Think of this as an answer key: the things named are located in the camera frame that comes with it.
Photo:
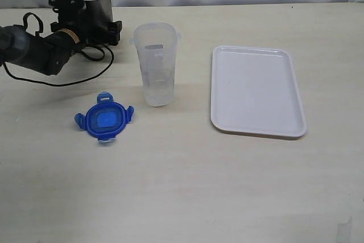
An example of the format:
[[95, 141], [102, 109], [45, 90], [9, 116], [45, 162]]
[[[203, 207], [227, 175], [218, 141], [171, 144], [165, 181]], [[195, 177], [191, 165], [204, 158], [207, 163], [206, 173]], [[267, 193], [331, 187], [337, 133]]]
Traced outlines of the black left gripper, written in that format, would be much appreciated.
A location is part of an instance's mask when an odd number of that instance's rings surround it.
[[51, 23], [48, 49], [52, 54], [68, 54], [86, 46], [117, 46], [121, 38], [122, 21], [105, 26], [92, 18], [84, 0], [48, 0], [57, 21]]

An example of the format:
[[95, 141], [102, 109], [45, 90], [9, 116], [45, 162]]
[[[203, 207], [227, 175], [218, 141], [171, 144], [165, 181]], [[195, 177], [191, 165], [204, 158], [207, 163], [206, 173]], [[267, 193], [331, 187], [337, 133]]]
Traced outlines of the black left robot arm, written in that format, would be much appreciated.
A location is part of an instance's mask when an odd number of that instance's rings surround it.
[[51, 34], [42, 37], [43, 21], [34, 13], [26, 13], [21, 25], [1, 27], [1, 65], [11, 63], [42, 73], [57, 75], [76, 53], [86, 47], [102, 50], [116, 46], [122, 23], [92, 19], [84, 0], [48, 0], [58, 20], [51, 23]]

